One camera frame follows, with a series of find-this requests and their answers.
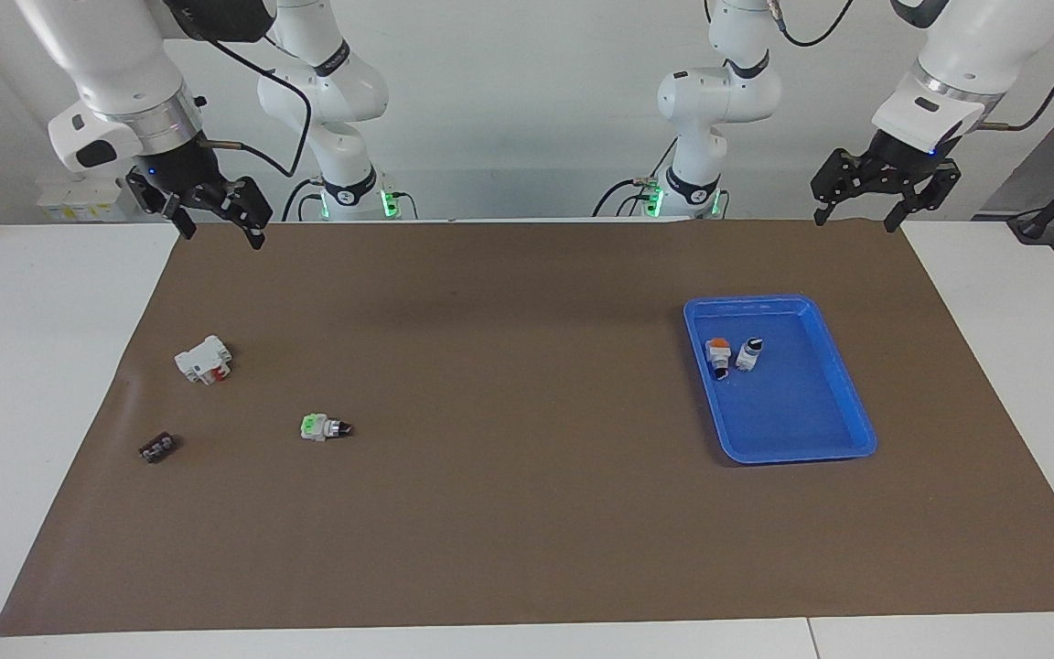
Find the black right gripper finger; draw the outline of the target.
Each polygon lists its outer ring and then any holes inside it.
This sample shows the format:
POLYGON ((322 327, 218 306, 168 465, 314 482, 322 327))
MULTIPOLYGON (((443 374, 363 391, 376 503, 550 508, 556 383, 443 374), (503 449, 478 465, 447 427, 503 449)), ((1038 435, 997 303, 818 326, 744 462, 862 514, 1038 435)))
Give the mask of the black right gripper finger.
POLYGON ((239 177, 222 185, 216 214, 223 221, 237 225, 251 249, 260 250, 264 247, 264 230, 271 220, 273 210, 252 177, 239 177))
POLYGON ((131 168, 128 174, 128 188, 133 192, 134 199, 147 214, 155 214, 168 220, 178 230, 181 238, 189 241, 196 233, 197 226, 184 209, 176 193, 165 193, 149 182, 147 176, 139 174, 137 167, 131 168))

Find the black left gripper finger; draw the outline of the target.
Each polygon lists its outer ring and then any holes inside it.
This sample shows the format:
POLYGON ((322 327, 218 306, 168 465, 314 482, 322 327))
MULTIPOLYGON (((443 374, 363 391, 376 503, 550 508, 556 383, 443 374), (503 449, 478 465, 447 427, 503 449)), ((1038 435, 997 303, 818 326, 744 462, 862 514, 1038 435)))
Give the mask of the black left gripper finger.
POLYGON ((874 192, 875 180, 876 160, 868 151, 858 156, 850 151, 833 151, 811 179, 817 203, 815 224, 824 226, 838 203, 874 192))
POLYGON ((934 168, 929 178, 921 181, 923 187, 920 190, 919 182, 912 177, 900 177, 896 182, 890 182, 889 192, 898 193, 900 200, 884 218, 884 229, 893 233, 910 214, 936 211, 959 179, 961 170, 957 163, 941 163, 934 168))

